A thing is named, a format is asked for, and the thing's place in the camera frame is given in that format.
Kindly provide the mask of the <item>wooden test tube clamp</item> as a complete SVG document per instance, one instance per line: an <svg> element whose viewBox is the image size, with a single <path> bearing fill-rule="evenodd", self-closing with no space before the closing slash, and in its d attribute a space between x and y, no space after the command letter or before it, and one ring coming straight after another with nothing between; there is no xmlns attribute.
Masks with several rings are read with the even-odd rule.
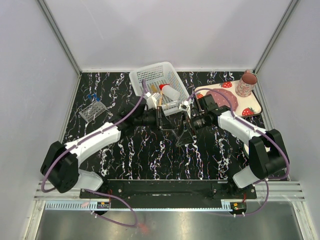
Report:
<svg viewBox="0 0 320 240"><path fill-rule="evenodd" d="M162 102L163 102L163 92L162 90L160 91L160 98L159 98L159 101L158 101L158 105L159 106L162 106Z"/></svg>

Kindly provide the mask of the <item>bundle of plastic pipettes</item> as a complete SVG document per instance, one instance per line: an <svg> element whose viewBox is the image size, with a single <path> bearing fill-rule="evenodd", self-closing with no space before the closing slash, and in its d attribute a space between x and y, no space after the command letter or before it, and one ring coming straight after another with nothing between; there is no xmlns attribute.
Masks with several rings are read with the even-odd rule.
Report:
<svg viewBox="0 0 320 240"><path fill-rule="evenodd" d="M167 103L164 103L162 104L162 109L165 111L165 110L169 110L169 109L173 109L175 107L177 107L179 104L179 101L176 100L176 101L169 101Z"/></svg>

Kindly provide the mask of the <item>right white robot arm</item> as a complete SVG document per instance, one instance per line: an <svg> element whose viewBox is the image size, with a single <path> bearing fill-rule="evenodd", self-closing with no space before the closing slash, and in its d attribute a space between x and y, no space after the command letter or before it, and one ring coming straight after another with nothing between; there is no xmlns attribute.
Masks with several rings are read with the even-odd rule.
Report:
<svg viewBox="0 0 320 240"><path fill-rule="evenodd" d="M198 130L216 126L236 136L248 147L248 166L232 176L227 185L228 195L239 198L245 187L269 179L273 174L290 170L290 163L281 133L266 130L243 120L232 110L232 105L218 106L211 95L199 99L203 114L192 117L190 104L184 101L179 109L184 112L183 126L178 132L176 146L191 144Z"/></svg>

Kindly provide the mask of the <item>wash bottle red cap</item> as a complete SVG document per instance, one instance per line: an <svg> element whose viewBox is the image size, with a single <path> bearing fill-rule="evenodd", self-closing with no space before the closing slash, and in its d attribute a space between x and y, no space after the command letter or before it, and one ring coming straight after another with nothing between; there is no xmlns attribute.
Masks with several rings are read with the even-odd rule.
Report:
<svg viewBox="0 0 320 240"><path fill-rule="evenodd" d="M172 101L177 101L180 97L180 92L171 87L170 84L160 84L159 89L162 91L163 95L167 96Z"/></svg>

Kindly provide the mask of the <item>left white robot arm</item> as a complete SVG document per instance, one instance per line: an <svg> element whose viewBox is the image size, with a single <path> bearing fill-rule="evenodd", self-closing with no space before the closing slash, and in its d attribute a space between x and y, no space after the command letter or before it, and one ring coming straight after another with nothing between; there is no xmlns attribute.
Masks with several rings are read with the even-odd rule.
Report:
<svg viewBox="0 0 320 240"><path fill-rule="evenodd" d="M80 166L90 156L118 142L137 127L174 130L162 107L149 108L143 97L134 96L97 130L65 144L60 141L52 143L40 168L43 180L49 181L53 190L61 194L80 188L89 189L95 197L103 198L108 193L103 178L94 171L82 170Z"/></svg>

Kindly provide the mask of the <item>clear test tube rack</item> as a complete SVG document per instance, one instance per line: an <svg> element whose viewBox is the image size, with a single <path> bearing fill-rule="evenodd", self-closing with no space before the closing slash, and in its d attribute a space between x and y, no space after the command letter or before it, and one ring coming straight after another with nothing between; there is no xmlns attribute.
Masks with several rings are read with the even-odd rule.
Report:
<svg viewBox="0 0 320 240"><path fill-rule="evenodd" d="M79 115L85 120L86 123L90 123L105 111L106 106L101 101L94 100L90 105L82 109L79 112Z"/></svg>

